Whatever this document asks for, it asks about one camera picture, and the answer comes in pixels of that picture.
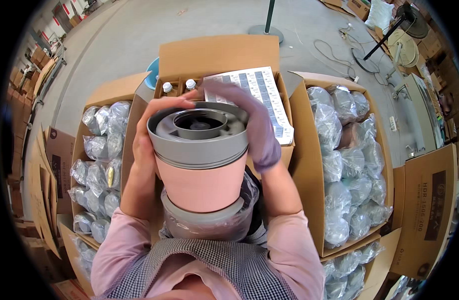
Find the purple glove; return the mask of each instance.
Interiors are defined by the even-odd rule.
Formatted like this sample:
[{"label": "purple glove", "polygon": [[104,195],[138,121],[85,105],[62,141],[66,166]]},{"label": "purple glove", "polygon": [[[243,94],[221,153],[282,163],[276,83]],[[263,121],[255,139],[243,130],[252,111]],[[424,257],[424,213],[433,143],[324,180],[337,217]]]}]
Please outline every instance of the purple glove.
[{"label": "purple glove", "polygon": [[249,144],[248,152],[253,159],[254,169],[262,174],[276,165],[281,158],[281,146],[275,138],[266,106],[250,93],[231,83],[205,80],[201,84],[200,92],[203,89],[224,97],[248,113],[246,135]]}]

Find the blue bucket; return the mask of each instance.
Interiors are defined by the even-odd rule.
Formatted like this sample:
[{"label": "blue bucket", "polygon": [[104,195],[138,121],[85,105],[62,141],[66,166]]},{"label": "blue bucket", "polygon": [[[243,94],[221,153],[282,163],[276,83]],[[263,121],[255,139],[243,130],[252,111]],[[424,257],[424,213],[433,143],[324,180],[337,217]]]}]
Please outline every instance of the blue bucket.
[{"label": "blue bucket", "polygon": [[150,89],[154,90],[156,88],[156,75],[160,73],[160,57],[156,57],[156,59],[149,64],[148,68],[146,69],[146,72],[151,71],[149,73],[148,77],[144,79],[144,83],[146,84],[147,87]]}]

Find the gray lid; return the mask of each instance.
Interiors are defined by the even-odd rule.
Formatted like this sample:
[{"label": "gray lid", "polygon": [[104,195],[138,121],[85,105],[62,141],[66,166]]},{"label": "gray lid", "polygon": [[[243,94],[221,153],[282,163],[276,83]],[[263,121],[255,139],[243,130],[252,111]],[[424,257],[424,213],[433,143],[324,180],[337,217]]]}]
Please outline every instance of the gray lid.
[{"label": "gray lid", "polygon": [[239,159],[248,147],[247,113],[224,103],[195,103],[193,109],[168,108],[149,118],[154,151],[183,169],[218,168]]},{"label": "gray lid", "polygon": [[233,204],[221,210],[212,213],[193,213],[174,205],[166,193],[161,197],[161,202],[163,203],[164,208],[171,213],[174,218],[192,224],[218,223],[232,218],[245,204],[245,200],[242,197],[239,197],[233,202]]}]

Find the concrete floor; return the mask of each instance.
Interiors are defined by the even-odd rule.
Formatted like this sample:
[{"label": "concrete floor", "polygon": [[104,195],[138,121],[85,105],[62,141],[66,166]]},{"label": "concrete floor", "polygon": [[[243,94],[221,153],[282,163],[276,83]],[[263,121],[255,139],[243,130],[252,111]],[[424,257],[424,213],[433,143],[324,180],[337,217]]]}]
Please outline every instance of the concrete floor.
[{"label": "concrete floor", "polygon": [[[65,39],[68,64],[56,76],[45,96],[45,104],[38,105],[34,126],[41,124],[44,129],[51,125],[76,135],[86,99],[103,82],[144,72],[158,57],[162,43],[199,36],[245,34],[249,27],[264,24],[268,4],[269,1],[262,0],[108,1]],[[178,16],[184,9],[187,11]],[[355,46],[342,39],[338,32],[339,27],[348,26],[348,21],[354,27],[350,34],[359,42],[372,40],[359,18],[329,9],[318,0],[276,2],[272,26],[285,36],[280,45],[280,70],[289,95],[299,83],[299,77],[287,71],[333,76],[341,76],[334,69],[347,71],[347,67],[321,55],[313,41],[326,41],[335,57],[351,61],[350,49]],[[362,44],[366,52],[374,45],[375,42]],[[328,46],[320,43],[318,47],[330,55]],[[382,55],[383,51],[378,49],[371,58],[378,63]],[[391,149],[392,167],[398,167],[408,158],[406,144],[413,142],[404,109],[390,97],[391,86],[380,85],[374,75],[356,64],[352,67],[359,76],[358,83],[368,89],[378,104]],[[386,75],[391,68],[389,57],[384,55],[380,62],[381,74]],[[392,79],[394,85],[400,82],[400,79]],[[396,132],[390,129],[390,116],[397,119],[399,130]],[[29,135],[28,145],[34,141],[35,132]],[[31,219],[27,181],[23,192],[24,215]]]}]

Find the pink shirt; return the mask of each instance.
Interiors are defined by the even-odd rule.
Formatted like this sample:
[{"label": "pink shirt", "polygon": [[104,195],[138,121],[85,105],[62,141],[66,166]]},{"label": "pink shirt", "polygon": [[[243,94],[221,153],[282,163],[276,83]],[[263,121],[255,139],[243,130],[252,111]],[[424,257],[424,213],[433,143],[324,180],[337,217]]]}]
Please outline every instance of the pink shirt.
[{"label": "pink shirt", "polygon": [[[149,222],[113,213],[107,237],[96,253],[91,270],[91,286],[101,295],[117,279],[126,264],[150,249]],[[325,272],[303,211],[281,215],[269,222],[268,264],[278,270],[298,299],[323,298]],[[148,298],[171,291],[187,275],[198,275],[217,300],[241,300],[229,281],[188,255],[173,255],[164,262],[151,286]]]}]

